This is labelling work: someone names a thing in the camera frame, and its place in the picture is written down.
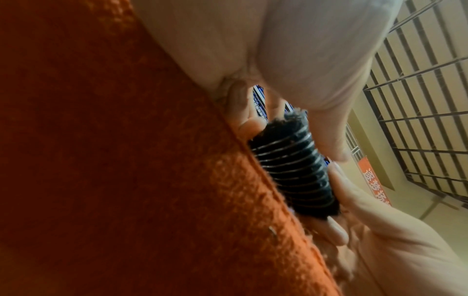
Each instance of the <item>orange fabric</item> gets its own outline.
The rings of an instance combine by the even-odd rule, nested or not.
[[[127,2],[6,0],[0,20],[1,295],[339,294]]]

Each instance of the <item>orange felt fabric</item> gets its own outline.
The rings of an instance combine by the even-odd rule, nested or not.
[[[4,0],[0,20],[0,295],[340,294],[128,2]]]

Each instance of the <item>black cylindrical object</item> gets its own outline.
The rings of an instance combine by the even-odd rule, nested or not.
[[[337,215],[322,155],[315,148],[305,111],[285,114],[249,141],[261,166],[275,181],[289,206],[296,212],[318,218]]]

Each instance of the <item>red banner with white characters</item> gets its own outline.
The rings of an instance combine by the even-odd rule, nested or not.
[[[391,203],[385,194],[384,187],[382,184],[380,184],[380,181],[372,169],[371,163],[367,157],[361,159],[357,164],[359,165],[359,168],[361,169],[367,184],[374,193],[375,198],[391,206]]]

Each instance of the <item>black thread roll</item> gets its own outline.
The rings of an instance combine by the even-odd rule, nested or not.
[[[325,161],[315,148],[304,111],[285,114],[249,141],[262,167],[296,212],[317,218],[339,213]]]

